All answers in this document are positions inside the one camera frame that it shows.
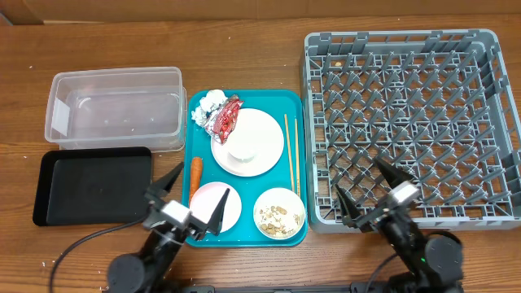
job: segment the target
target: gray plastic dish rack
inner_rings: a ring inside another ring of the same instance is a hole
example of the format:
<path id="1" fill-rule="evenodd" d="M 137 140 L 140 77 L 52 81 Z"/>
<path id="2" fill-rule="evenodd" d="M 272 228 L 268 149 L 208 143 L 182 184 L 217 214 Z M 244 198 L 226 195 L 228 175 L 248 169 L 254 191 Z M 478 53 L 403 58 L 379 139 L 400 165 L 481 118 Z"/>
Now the gray plastic dish rack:
<path id="1" fill-rule="evenodd" d="M 521 128 L 494 32 L 310 33 L 302 77 L 313 230 L 357 231 L 332 186 L 370 212 L 390 190 L 375 156 L 417 178 L 421 228 L 521 225 Z"/>

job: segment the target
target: orange carrot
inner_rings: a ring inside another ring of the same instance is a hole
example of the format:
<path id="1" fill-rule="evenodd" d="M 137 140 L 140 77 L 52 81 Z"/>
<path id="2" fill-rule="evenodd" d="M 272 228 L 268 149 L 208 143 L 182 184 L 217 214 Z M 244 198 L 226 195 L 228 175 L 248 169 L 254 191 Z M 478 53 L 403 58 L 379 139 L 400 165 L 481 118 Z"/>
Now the orange carrot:
<path id="1" fill-rule="evenodd" d="M 188 203 L 192 200 L 195 192 L 199 189 L 201 184 L 201 176 L 203 175 L 203 159 L 194 157 L 190 167 L 190 197 Z"/>

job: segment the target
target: wooden table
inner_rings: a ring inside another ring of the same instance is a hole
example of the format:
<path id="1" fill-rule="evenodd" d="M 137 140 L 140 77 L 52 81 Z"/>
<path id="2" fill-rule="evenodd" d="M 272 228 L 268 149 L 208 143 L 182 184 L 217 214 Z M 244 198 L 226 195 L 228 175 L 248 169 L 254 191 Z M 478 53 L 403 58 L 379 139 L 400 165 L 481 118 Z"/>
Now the wooden table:
<path id="1" fill-rule="evenodd" d="M 521 106 L 521 15 L 361 17 L 319 20 L 204 21 L 0 28 L 0 291 L 45 292 L 55 260 L 69 244 L 111 225 L 36 227 L 33 201 L 43 154 L 58 147 L 43 137 L 56 73 L 99 68 L 177 66 L 189 97 L 205 89 L 289 89 L 299 92 L 306 34 L 323 31 L 490 28 L 497 33 Z M 154 177 L 183 152 L 154 154 Z M 179 199 L 180 181 L 173 188 Z M 512 292 L 521 286 L 521 230 L 461 232 L 465 288 Z M 98 292 L 116 256 L 137 251 L 140 227 L 77 248 L 62 263 L 60 292 Z M 309 231 L 297 247 L 184 247 L 170 278 L 185 284 L 270 286 L 366 281 L 392 249 L 377 234 Z M 379 279 L 405 271 L 394 260 Z"/>

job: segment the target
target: blue serving tray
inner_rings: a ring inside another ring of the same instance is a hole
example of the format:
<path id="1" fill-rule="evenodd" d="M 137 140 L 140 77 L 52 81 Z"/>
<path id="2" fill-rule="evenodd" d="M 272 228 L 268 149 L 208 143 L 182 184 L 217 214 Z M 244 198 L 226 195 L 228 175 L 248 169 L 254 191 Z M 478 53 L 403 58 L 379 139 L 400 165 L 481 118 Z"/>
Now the blue serving tray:
<path id="1" fill-rule="evenodd" d="M 299 128 L 299 159 L 300 159 L 300 195 L 306 213 L 308 200 L 306 192 L 305 173 L 305 143 L 304 121 L 302 116 L 302 102 L 297 94 L 290 90 L 225 90 L 226 97 L 237 94 L 244 101 L 242 108 L 255 108 L 270 114 L 280 125 L 284 133 L 284 151 L 279 161 L 268 172 L 255 177 L 239 177 L 226 172 L 213 159 L 210 149 L 210 137 L 191 119 L 191 112 L 199 106 L 199 100 L 206 96 L 208 91 L 202 91 L 192 97 L 188 104 L 188 119 L 186 123 L 185 168 L 182 180 L 182 204 L 188 206 L 190 192 L 190 165 L 192 158 L 198 156 L 203 159 L 203 176 L 201 186 L 214 181 L 221 181 L 233 186 L 243 202 L 243 210 L 239 221 L 228 231 L 214 236 L 207 234 L 201 241 L 191 238 L 187 242 L 192 247 L 291 247 L 304 240 L 308 233 L 308 219 L 306 217 L 302 229 L 292 238 L 273 240 L 265 237 L 253 222 L 253 205 L 263 192 L 274 187 L 291 189 L 290 167 L 287 157 L 286 126 L 284 114 L 287 114 L 288 128 L 291 140 L 291 154 L 293 156 L 293 170 L 296 173 L 295 156 L 295 118 Z"/>

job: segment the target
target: chopstick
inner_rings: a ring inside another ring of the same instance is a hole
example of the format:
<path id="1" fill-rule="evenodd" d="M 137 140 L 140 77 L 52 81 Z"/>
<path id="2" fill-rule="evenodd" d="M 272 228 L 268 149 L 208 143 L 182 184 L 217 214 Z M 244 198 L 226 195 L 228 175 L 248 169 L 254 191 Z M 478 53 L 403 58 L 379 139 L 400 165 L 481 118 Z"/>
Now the chopstick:
<path id="1" fill-rule="evenodd" d="M 296 193 L 300 197 L 299 124 L 295 118 Z"/>
<path id="2" fill-rule="evenodd" d="M 295 183 L 293 180 L 293 162 L 291 161 L 290 130 L 287 127 L 287 114 L 284 114 L 284 122 L 286 123 L 287 156 L 290 160 L 291 191 L 295 192 Z"/>

